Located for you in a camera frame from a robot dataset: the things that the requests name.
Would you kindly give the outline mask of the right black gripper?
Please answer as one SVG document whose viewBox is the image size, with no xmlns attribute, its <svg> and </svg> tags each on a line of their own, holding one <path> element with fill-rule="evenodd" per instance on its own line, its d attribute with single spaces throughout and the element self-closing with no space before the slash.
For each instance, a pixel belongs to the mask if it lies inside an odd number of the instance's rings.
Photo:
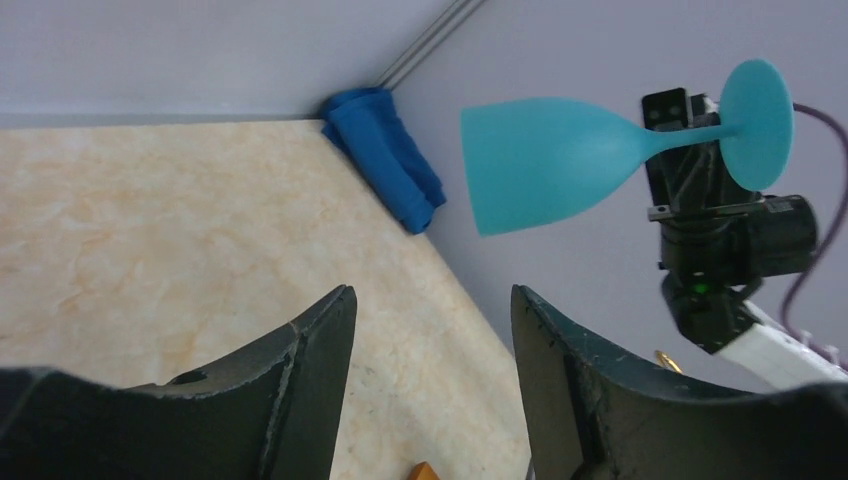
<svg viewBox="0 0 848 480">
<path fill-rule="evenodd" d="M 688 131 L 719 123 L 716 102 L 683 88 L 644 96 L 641 110 L 644 126 L 653 131 Z M 648 209 L 652 222 L 743 215 L 762 200 L 761 193 L 748 191 L 731 178 L 716 141 L 666 150 L 646 162 L 645 172 L 653 200 Z"/>
</svg>

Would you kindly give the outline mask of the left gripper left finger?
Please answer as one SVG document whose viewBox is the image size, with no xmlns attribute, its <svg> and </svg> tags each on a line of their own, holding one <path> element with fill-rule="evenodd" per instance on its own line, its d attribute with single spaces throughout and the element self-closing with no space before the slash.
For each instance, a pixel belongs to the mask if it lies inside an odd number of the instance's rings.
<svg viewBox="0 0 848 480">
<path fill-rule="evenodd" d="M 326 479 L 357 297 L 341 285 L 287 324 L 163 385 L 47 367 L 1 372 L 5 479 Z"/>
</svg>

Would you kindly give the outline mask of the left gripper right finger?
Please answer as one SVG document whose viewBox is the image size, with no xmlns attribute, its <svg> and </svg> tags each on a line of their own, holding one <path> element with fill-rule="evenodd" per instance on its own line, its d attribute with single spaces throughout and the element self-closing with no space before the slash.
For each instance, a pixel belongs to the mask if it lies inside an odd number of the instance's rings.
<svg viewBox="0 0 848 480">
<path fill-rule="evenodd" d="M 511 325 L 539 479 L 843 479 L 847 388 L 755 394 L 671 372 L 532 289 Z"/>
</svg>

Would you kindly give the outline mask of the blue wine glass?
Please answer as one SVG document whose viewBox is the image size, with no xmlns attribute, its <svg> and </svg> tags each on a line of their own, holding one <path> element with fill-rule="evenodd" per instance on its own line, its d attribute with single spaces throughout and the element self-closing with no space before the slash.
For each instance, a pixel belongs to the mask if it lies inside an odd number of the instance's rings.
<svg viewBox="0 0 848 480">
<path fill-rule="evenodd" d="M 718 114 L 717 125 L 654 131 L 571 98 L 466 108 L 461 146 L 476 229 L 493 236 L 573 217 L 655 155 L 712 141 L 739 186 L 773 185 L 786 169 L 795 132 L 783 75 L 767 60 L 739 64 L 724 84 Z"/>
</svg>

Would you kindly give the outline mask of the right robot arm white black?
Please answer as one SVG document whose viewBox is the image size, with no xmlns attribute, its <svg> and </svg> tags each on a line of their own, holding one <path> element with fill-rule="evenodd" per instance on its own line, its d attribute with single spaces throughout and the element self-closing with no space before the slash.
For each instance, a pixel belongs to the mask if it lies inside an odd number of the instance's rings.
<svg viewBox="0 0 848 480">
<path fill-rule="evenodd" d="M 660 226 L 661 291 L 678 331 L 779 390 L 845 381 L 839 351 L 791 326 L 789 311 L 846 206 L 821 232 L 804 197 L 740 187 L 713 141 L 657 154 L 645 171 L 648 217 Z"/>
</svg>

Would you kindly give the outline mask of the orange wooden rack base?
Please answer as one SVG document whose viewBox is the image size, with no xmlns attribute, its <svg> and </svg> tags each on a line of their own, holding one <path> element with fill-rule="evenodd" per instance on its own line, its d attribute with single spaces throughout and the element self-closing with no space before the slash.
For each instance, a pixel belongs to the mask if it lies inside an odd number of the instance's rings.
<svg viewBox="0 0 848 480">
<path fill-rule="evenodd" d="M 441 477 L 428 462 L 420 462 L 412 467 L 406 480 L 441 480 Z"/>
</svg>

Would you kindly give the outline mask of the blue folded cloth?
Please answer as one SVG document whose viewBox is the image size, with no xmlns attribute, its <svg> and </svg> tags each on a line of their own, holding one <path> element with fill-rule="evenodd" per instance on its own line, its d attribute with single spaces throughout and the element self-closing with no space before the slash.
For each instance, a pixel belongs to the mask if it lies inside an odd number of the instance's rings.
<svg viewBox="0 0 848 480">
<path fill-rule="evenodd" d="M 446 202 L 443 184 L 398 116 L 390 90 L 365 87 L 328 98 L 322 133 L 344 153 L 391 215 L 423 233 Z"/>
</svg>

